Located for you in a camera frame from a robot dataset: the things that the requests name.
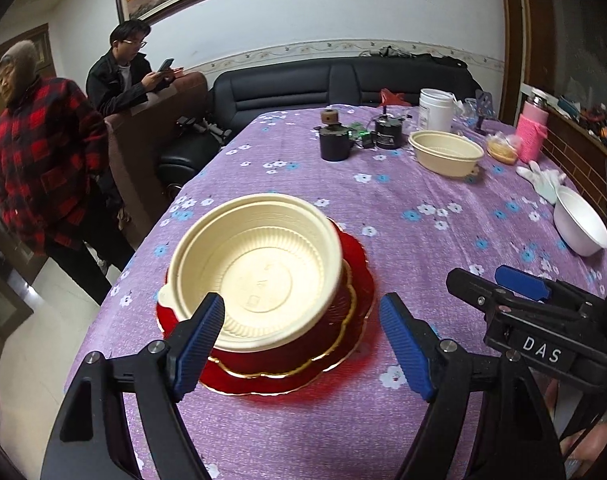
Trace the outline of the white work glove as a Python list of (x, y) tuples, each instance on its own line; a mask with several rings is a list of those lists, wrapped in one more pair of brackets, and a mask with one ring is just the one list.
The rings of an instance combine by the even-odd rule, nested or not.
[(567, 176), (556, 169), (542, 169), (540, 165), (531, 160), (526, 166), (517, 166), (517, 174), (527, 180), (535, 192), (550, 205), (557, 202), (557, 190), (562, 186)]

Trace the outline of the white plastic jar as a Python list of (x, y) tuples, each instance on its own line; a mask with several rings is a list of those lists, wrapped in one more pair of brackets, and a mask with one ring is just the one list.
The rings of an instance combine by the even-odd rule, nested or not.
[(419, 130), (450, 132), (454, 116), (455, 95), (438, 89), (419, 92)]

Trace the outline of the large cream plastic bowl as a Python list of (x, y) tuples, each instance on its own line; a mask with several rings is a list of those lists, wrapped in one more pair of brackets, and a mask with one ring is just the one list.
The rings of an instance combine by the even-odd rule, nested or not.
[(218, 350), (271, 350), (307, 333), (343, 274), (337, 229), (298, 197), (247, 195), (197, 220), (174, 249), (158, 303), (188, 320), (209, 292), (224, 302)]

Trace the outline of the purple phone stand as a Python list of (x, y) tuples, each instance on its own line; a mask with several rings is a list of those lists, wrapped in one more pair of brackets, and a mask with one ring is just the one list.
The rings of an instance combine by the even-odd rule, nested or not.
[(492, 94), (490, 92), (477, 90), (475, 92), (475, 99), (477, 116), (475, 131), (483, 134), (483, 122), (485, 120), (494, 120), (497, 118), (497, 113), (495, 112)]

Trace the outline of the wooden brick-pattern cabinet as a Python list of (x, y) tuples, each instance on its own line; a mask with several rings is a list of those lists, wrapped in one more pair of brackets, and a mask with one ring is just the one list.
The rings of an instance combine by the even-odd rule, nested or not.
[[(576, 99), (607, 113), (607, 0), (503, 0), (505, 65), (500, 117), (515, 122), (524, 87)], [(607, 144), (551, 110), (543, 153), (568, 174), (601, 216), (607, 214)]]

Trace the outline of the red plastic bag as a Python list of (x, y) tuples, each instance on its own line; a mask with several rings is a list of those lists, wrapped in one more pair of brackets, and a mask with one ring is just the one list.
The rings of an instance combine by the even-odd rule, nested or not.
[(379, 97), (381, 98), (381, 107), (411, 105), (403, 93), (395, 93), (387, 88), (381, 89)]

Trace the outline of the man in black jacket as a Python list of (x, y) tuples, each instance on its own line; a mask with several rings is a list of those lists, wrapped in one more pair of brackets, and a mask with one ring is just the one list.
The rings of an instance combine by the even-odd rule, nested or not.
[(150, 93), (165, 90), (180, 75), (180, 68), (166, 74), (152, 69), (141, 52), (150, 32), (151, 26), (141, 20), (120, 23), (110, 33), (110, 50), (90, 68), (86, 93), (103, 117), (146, 103)]

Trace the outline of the black mug with lid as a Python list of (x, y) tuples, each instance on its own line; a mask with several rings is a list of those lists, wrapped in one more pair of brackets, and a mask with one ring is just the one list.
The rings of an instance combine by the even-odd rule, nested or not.
[(319, 128), (320, 155), (327, 162), (346, 160), (353, 147), (352, 130), (343, 125), (326, 125)]

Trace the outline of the wooden spool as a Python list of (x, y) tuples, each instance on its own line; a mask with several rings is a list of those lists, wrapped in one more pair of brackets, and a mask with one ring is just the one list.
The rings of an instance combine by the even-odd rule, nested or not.
[(322, 110), (320, 117), (323, 125), (332, 126), (339, 124), (339, 115), (337, 110)]

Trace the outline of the green packet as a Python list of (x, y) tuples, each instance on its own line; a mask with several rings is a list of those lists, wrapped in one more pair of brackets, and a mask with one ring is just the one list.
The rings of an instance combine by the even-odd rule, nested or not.
[(353, 122), (349, 127), (349, 138), (358, 148), (370, 150), (375, 146), (375, 133), (361, 122)]

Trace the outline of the black leather sofa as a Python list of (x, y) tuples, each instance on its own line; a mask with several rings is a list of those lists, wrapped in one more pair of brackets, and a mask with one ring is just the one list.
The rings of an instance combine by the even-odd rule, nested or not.
[(264, 113), (331, 104), (375, 107), (383, 89), (416, 106), (419, 92), (427, 88), (463, 101), (474, 98), (481, 85), (463, 61), (450, 56), (313, 58), (228, 70), (208, 90), (200, 115), (236, 136)]

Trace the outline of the smartphone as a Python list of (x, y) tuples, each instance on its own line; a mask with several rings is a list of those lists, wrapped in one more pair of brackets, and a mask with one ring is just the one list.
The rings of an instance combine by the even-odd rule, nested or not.
[(174, 59), (173, 58), (166, 58), (166, 60), (164, 62), (162, 62), (162, 65), (159, 66), (159, 73), (171, 73), (174, 70)]

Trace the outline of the bagged yellow food bowl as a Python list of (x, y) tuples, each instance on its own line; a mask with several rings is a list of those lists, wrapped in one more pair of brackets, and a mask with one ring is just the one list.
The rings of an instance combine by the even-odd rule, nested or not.
[(517, 134), (504, 134), (499, 131), (488, 136), (487, 152), (502, 164), (515, 165), (517, 159), (519, 159), (521, 144), (523, 144), (523, 141)]

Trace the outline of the purple floral tablecloth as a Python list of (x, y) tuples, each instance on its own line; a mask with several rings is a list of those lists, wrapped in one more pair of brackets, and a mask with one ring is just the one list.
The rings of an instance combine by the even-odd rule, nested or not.
[[(576, 256), (553, 209), (513, 168), (485, 157), (461, 180), (418, 165), (412, 148), (355, 148), (325, 162), (317, 110), (271, 110), (253, 120), (195, 178), (143, 240), (110, 289), (81, 346), (113, 358), (157, 339), (156, 304), (174, 249), (228, 200), (281, 193), (306, 200), (340, 228), (351, 284), (396, 292), (437, 334), (484, 352), (482, 315), (450, 296), (461, 268), (493, 278), (502, 264), (607, 294), (607, 252)], [(354, 352), (285, 396), (223, 396), (198, 388), (180, 411), (216, 479), (390, 479), (426, 410), (371, 314)]]

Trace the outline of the pink knit-sleeved thermos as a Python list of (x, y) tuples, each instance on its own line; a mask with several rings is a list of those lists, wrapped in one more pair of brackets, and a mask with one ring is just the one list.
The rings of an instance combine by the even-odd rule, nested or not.
[(547, 118), (549, 118), (549, 103), (546, 94), (537, 88), (532, 88), (524, 102), (515, 130), (520, 138), (518, 156), (525, 164), (539, 159), (543, 142), (549, 132)]

